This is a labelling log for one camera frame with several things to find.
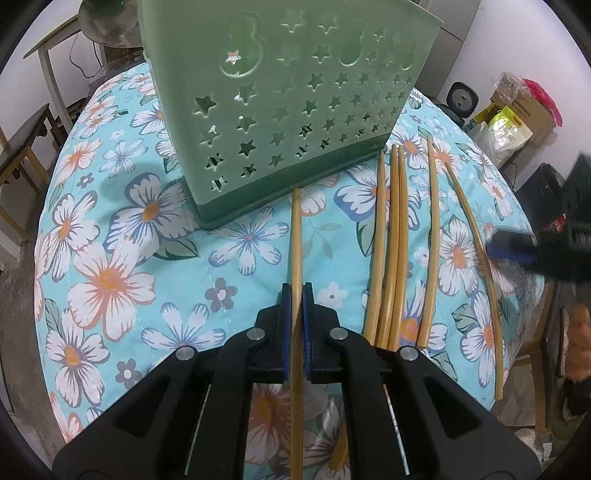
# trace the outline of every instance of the cardboard box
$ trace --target cardboard box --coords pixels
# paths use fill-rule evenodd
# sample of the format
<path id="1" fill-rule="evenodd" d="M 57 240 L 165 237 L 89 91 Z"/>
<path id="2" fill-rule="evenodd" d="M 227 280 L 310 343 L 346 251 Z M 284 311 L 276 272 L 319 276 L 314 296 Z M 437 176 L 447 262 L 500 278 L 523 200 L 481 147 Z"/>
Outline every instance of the cardboard box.
<path id="1" fill-rule="evenodd" d="M 496 90 L 492 94 L 491 102 L 501 109 L 507 105 Z M 550 132 L 556 126 L 552 114 L 533 97 L 526 97 L 519 94 L 517 99 L 510 104 L 510 107 L 533 133 L 530 141 L 536 147 L 539 147 L 548 138 L 548 135 L 550 135 Z"/>

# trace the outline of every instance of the silver screw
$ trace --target silver screw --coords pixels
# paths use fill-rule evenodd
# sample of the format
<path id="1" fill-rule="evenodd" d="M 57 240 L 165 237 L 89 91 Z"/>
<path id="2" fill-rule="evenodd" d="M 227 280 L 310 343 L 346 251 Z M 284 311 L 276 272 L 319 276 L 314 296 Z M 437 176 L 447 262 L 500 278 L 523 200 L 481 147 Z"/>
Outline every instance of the silver screw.
<path id="1" fill-rule="evenodd" d="M 342 327 L 335 327 L 330 331 L 330 336 L 335 340 L 345 340 L 349 336 L 349 332 Z"/>
<path id="2" fill-rule="evenodd" d="M 265 330 L 254 327 L 247 331 L 246 336 L 250 340 L 262 340 L 265 337 Z"/>
<path id="3" fill-rule="evenodd" d="M 413 346 L 403 346 L 400 349 L 400 356 L 407 362 L 414 362 L 418 358 L 418 350 Z"/>
<path id="4" fill-rule="evenodd" d="M 195 355 L 195 350 L 189 346 L 182 346 L 177 349 L 175 355 L 179 360 L 191 360 Z"/>

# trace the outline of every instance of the floral fabric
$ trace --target floral fabric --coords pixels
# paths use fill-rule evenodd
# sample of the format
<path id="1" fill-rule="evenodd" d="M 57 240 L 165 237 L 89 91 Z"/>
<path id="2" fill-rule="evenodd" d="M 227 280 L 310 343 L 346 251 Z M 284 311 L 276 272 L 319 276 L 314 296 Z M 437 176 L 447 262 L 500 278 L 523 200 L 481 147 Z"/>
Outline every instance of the floral fabric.
<path id="1" fill-rule="evenodd" d="M 425 353 L 490 408 L 491 309 L 472 234 L 444 164 L 456 172 L 486 239 L 499 226 L 530 226 L 481 150 L 414 90 L 388 141 L 388 147 L 404 147 L 407 162 L 403 344 L 416 340 L 427 283 L 429 134 L 439 174 L 441 248 L 435 253 L 439 289 Z M 35 248 L 37 338 L 66 440 L 178 346 L 213 348 L 251 327 L 288 279 L 291 196 L 207 232 L 187 205 L 181 177 L 148 66 L 99 88 L 60 155 Z M 336 309 L 341 325 L 356 332 L 362 331 L 368 297 L 375 190 L 376 160 L 302 189 L 304 280 L 312 282 L 316 302 Z M 491 267 L 508 370 L 543 280 L 514 264 Z M 289 402 L 281 385 L 255 386 L 246 479 L 288 476 Z M 338 388 L 309 385 L 305 402 L 306 478 L 349 478 L 347 462 L 339 472 L 328 469 L 343 416 Z"/>

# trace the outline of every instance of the green plastic basket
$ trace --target green plastic basket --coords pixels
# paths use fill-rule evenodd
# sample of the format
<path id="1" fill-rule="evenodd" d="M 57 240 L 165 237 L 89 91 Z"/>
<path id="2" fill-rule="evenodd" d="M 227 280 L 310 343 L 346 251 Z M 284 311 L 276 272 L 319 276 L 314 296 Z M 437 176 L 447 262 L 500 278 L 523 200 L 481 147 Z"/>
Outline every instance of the green plastic basket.
<path id="1" fill-rule="evenodd" d="M 202 228 L 384 148 L 441 21 L 409 0 L 141 0 Z"/>

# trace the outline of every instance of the white wall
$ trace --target white wall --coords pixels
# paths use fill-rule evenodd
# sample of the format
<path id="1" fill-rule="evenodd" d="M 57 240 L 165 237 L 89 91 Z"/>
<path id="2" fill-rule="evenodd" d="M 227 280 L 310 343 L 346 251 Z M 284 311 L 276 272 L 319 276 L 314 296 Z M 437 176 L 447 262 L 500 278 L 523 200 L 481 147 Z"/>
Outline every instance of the white wall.
<path id="1" fill-rule="evenodd" d="M 0 74 L 0 127 L 8 138 L 46 103 L 50 104 L 51 111 L 56 116 L 41 71 L 39 56 L 35 53 L 26 60 L 22 57 L 49 32 L 76 15 L 80 3 L 81 0 L 53 0 L 27 30 Z M 89 81 L 83 77 L 80 70 L 70 64 L 69 53 L 73 41 L 72 37 L 49 52 L 57 84 L 66 105 L 87 96 L 89 92 Z M 72 59 L 88 76 L 95 74 L 99 69 L 92 48 L 92 42 L 80 33 L 72 51 Z M 33 146 L 37 157 L 46 167 L 51 164 L 56 154 L 52 142 L 51 135 L 47 135 L 45 138 L 38 137 Z M 27 170 L 39 184 L 36 172 L 30 166 L 27 166 Z M 0 193 L 0 205 L 23 226 L 33 199 L 34 192 L 22 177 L 18 181 L 12 179 L 11 184 L 5 184 Z M 19 236 L 0 219 L 0 261 L 14 261 L 14 252 L 18 252 L 19 242 Z"/>
<path id="2" fill-rule="evenodd" d="M 542 0 L 482 0 L 439 97 L 447 96 L 453 82 L 464 82 L 478 93 L 479 112 L 488 106 L 493 83 L 504 70 L 538 82 L 564 118 L 564 127 L 557 127 L 541 147 L 526 147 L 519 154 L 515 187 L 541 163 L 566 178 L 579 151 L 591 151 L 591 68 Z M 513 167 L 508 174 L 512 179 Z"/>

